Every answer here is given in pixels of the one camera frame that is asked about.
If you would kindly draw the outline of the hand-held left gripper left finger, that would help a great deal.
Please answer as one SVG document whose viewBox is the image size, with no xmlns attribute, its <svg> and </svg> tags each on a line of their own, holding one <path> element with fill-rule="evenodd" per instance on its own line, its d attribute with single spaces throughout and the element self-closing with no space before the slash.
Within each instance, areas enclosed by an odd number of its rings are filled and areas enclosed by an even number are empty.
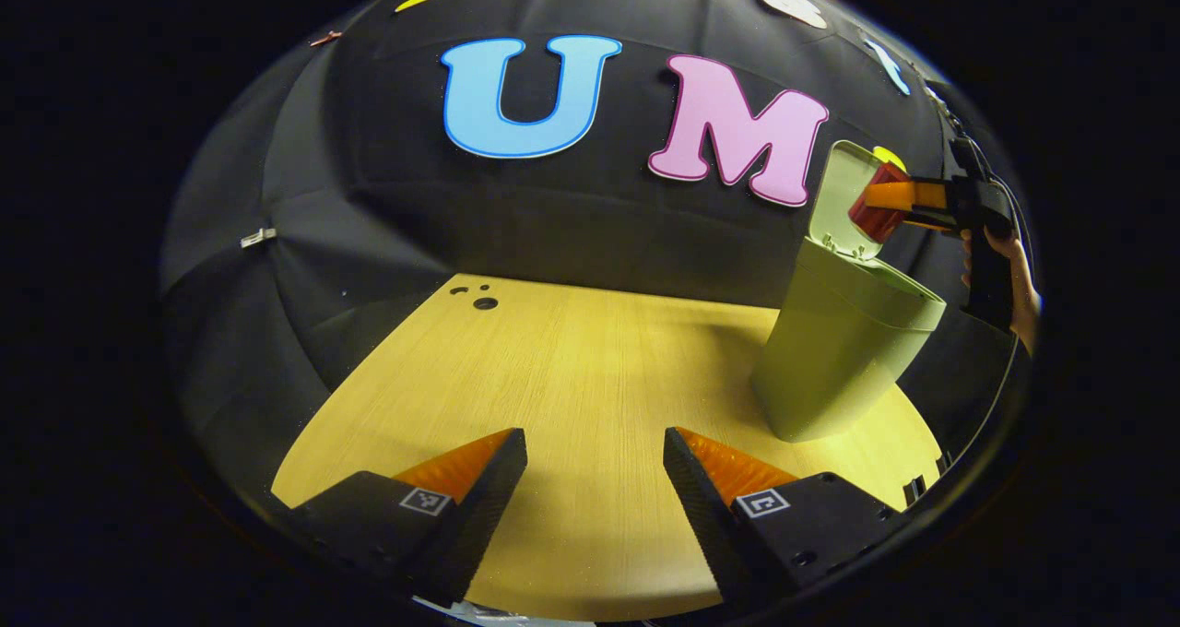
<svg viewBox="0 0 1180 627">
<path fill-rule="evenodd" d="M 350 473 L 290 510 L 313 551 L 368 584 L 438 605 L 466 597 L 527 465 L 509 427 L 394 476 Z"/>
</svg>

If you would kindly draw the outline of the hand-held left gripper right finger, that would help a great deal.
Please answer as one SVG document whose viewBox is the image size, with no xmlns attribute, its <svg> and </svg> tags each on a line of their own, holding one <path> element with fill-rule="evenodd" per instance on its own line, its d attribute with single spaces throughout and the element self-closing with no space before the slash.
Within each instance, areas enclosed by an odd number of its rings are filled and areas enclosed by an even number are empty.
<svg viewBox="0 0 1180 627">
<path fill-rule="evenodd" d="M 912 518 L 839 473 L 807 477 L 686 427 L 667 427 L 663 466 L 725 599 L 791 597 L 881 548 Z"/>
</svg>

